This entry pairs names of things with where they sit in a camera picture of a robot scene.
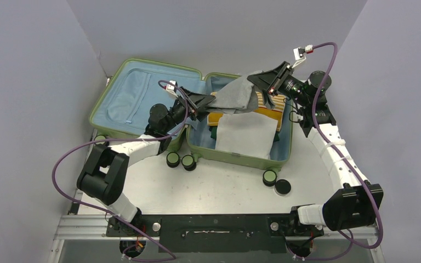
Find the green shirt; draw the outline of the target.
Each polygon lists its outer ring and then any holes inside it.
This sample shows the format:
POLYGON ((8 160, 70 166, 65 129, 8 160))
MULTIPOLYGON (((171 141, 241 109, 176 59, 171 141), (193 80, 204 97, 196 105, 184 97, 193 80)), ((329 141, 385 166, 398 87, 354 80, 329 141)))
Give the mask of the green shirt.
POLYGON ((216 140, 217 139, 217 129, 218 129, 217 126, 211 126, 211 127, 209 127, 210 136, 211 136, 211 138, 213 140, 216 140))

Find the grey cloth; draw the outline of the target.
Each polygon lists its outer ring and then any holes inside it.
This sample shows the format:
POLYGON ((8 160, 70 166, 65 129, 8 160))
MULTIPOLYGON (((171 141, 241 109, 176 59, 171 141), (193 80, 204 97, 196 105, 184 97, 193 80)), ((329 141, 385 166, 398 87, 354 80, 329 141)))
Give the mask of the grey cloth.
POLYGON ((253 112, 259 108, 258 93, 263 96, 263 105, 275 108, 273 99, 250 82, 247 77, 262 73, 262 70, 243 75, 225 85, 215 94, 215 99, 206 106, 209 113, 240 114, 253 112))

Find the green suitcase with blue lining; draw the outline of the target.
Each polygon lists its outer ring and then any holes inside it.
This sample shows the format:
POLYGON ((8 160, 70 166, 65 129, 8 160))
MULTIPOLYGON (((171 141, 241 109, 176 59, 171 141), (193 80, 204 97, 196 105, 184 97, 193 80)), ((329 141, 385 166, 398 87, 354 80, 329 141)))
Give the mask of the green suitcase with blue lining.
MULTIPOLYGON (((174 99, 160 86, 160 80, 174 80, 184 88, 200 94, 219 91, 223 86, 238 78, 238 75, 213 72, 202 76, 194 68, 163 62, 128 59, 118 69, 96 102, 90 116, 90 124, 99 132, 111 138, 130 139, 141 135, 148 123, 149 110, 157 104, 171 107, 174 99)), ((178 151, 187 141, 191 154, 200 158, 237 164, 261 170, 278 171, 288 161, 291 153, 292 123, 289 109, 283 110, 281 130, 268 159, 244 156, 239 153, 217 151, 215 140, 206 121, 187 120, 187 127, 173 136, 169 151, 178 151)))

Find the white cloth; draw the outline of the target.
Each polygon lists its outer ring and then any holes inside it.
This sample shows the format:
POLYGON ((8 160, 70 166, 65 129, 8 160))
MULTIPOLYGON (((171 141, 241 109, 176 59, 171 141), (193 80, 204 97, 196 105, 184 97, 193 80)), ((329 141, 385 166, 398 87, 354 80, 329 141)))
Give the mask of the white cloth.
POLYGON ((277 125, 277 120, 255 112, 224 114, 217 126, 215 149, 269 159, 277 125))

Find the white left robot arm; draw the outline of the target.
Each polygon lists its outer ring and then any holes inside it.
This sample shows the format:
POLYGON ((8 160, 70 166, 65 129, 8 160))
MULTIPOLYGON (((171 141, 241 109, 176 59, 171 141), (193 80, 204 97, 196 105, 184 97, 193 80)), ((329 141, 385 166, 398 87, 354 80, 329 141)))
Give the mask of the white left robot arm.
POLYGON ((141 231, 142 220, 140 209, 123 193, 128 168, 163 153, 172 140, 170 131, 181 130, 188 118, 203 120, 208 114, 207 106, 215 100, 214 95, 193 93, 183 87, 170 86, 166 91, 175 97, 173 106, 153 105, 144 133, 134 141, 95 145, 76 182, 79 190, 120 217, 121 229, 130 236, 141 231))

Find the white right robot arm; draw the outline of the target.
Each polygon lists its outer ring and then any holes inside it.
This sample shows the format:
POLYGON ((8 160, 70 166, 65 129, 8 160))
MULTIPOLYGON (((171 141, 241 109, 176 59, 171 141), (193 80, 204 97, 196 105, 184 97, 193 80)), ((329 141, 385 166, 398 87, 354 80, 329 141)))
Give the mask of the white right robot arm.
POLYGON ((347 228, 382 224, 379 207, 384 191, 372 184, 359 170, 339 134, 337 122, 325 96, 332 84, 324 71, 314 71, 307 80, 293 76, 292 66, 283 62, 270 71, 249 75, 247 80, 265 98, 284 95, 297 105, 298 123, 305 137, 317 149, 335 193, 323 204, 301 205, 288 219, 289 229, 300 235, 310 225, 325 226, 339 231, 347 228))

